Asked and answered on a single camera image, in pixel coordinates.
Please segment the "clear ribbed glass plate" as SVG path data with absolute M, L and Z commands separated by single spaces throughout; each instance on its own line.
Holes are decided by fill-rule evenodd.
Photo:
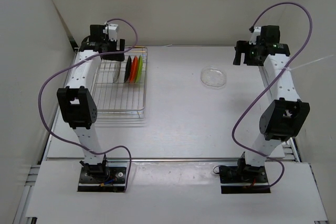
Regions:
M 113 83 L 117 83 L 120 76 L 120 70 L 121 70 L 121 62 L 116 61 L 114 64 L 114 70 L 113 70 Z

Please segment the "clear bumpy glass plate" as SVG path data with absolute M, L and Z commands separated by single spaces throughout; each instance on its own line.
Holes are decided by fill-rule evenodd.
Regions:
M 227 73 L 219 67 L 207 66 L 201 70 L 200 80 L 208 88 L 224 88 L 227 84 Z

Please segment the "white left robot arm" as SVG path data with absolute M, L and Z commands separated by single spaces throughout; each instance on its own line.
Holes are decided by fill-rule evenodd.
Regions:
M 117 24 L 90 25 L 90 35 L 83 40 L 75 57 L 75 63 L 83 64 L 73 68 L 66 86 L 57 91 L 64 122 L 73 129 L 79 144 L 86 147 L 84 160 L 80 163 L 85 173 L 98 182 L 108 180 L 110 169 L 106 166 L 106 156 L 100 154 L 102 149 L 94 127 L 98 111 L 90 89 L 102 59 L 123 61 L 124 54 L 98 56 L 91 60 L 89 57 L 102 52 L 123 51 L 125 40 L 120 39 L 117 45 L 118 30 Z

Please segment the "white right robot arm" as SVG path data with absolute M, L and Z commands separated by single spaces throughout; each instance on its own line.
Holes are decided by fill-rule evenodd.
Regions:
M 310 112 L 286 65 L 290 51 L 288 45 L 280 43 L 279 26 L 255 27 L 251 33 L 249 41 L 237 41 L 233 64 L 259 67 L 270 105 L 260 117 L 260 133 L 251 150 L 238 161 L 236 177 L 242 182 L 262 173 L 266 158 L 282 142 L 298 135 Z

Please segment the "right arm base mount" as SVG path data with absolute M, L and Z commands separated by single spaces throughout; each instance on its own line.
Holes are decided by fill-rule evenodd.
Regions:
M 221 194 L 269 194 L 271 193 L 264 167 L 256 173 L 239 173 L 237 166 L 217 165 L 213 174 L 220 179 Z

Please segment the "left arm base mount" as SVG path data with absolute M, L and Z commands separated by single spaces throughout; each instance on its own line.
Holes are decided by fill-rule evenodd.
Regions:
M 82 167 L 77 191 L 89 193 L 124 193 L 128 171 L 128 168 L 124 166 L 108 165 L 105 175 L 91 175 Z

